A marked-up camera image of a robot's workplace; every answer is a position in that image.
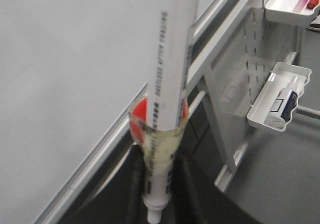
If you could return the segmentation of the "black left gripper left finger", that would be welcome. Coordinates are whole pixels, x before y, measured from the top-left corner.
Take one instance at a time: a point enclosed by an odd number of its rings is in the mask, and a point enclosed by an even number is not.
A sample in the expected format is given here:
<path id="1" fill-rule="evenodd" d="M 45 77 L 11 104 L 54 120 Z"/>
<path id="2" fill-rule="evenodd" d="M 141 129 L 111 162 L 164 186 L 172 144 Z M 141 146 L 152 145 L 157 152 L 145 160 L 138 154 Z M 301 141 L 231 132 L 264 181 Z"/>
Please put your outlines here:
<path id="1" fill-rule="evenodd" d="M 88 204 L 59 223 L 139 223 L 145 165 L 133 145 L 111 181 Z"/>

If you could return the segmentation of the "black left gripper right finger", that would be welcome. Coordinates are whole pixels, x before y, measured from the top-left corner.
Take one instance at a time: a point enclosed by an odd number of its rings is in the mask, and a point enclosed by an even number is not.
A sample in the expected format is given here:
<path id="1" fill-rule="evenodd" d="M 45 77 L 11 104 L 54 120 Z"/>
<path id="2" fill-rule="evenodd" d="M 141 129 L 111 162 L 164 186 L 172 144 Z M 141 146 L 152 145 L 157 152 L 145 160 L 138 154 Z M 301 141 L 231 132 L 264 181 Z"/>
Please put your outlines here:
<path id="1" fill-rule="evenodd" d="M 213 184 L 190 153 L 179 152 L 174 163 L 175 223 L 259 223 Z"/>

